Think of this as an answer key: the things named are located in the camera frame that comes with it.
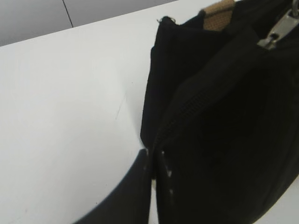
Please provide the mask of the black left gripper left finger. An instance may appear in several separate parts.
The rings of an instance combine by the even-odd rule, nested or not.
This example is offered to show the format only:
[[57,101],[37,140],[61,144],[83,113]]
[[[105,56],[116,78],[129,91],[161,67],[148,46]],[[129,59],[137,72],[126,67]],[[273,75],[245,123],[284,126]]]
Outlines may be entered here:
[[147,224],[151,201],[151,155],[142,149],[117,187],[78,224]]

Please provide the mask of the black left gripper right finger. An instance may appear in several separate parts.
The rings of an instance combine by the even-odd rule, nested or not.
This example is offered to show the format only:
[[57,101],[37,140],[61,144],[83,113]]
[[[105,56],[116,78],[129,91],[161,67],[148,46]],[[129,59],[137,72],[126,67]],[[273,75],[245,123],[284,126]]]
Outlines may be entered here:
[[157,211],[160,224],[182,224],[184,172],[177,151],[162,150],[157,162]]

